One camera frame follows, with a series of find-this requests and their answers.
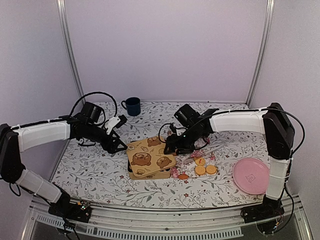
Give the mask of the gold cookie tin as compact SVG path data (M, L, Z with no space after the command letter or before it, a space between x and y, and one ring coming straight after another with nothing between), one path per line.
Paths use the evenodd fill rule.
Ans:
M137 177L133 174L132 168L130 166L130 162L127 163L127 172L128 176L132 180L161 180L161 179L168 179L171 176L171 168L167 168L165 170L156 172L155 174L147 175L144 177Z

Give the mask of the tin lid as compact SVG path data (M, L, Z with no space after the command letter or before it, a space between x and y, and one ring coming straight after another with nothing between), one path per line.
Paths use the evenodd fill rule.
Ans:
M126 154L133 174L143 178L175 167L175 157L164 154L165 145L164 138L158 136L128 143Z

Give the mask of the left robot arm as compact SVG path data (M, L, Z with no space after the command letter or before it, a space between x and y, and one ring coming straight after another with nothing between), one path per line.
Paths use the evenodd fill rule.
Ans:
M48 175L53 170L59 150L67 140L89 140L100 144L109 154L126 150L115 131L126 122L124 115L106 118L100 106L86 102L76 114L25 125L3 123L0 126L0 176L5 182L54 203L63 217L70 217L75 210L68 194L41 174Z

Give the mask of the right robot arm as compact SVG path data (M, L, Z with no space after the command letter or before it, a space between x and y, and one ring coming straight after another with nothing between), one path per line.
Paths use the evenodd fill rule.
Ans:
M164 151L189 175L172 197L178 207L229 207L268 199L262 218L278 210L293 155L294 127L278 103L262 110L183 105L169 124Z

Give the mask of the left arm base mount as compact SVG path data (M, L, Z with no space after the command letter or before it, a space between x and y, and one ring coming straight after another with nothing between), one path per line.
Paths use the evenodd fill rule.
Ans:
M80 200L77 203L71 202L70 195L62 193L56 203L50 202L48 213L67 220L88 223L91 218L92 208L89 202L84 200Z

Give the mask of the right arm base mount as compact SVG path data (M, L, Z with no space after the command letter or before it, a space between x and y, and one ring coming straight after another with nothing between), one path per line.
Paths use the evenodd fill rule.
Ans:
M282 205L273 207L271 204L261 203L243 207L240 211L240 216L243 218L245 223L252 223L282 216L284 213L285 211Z

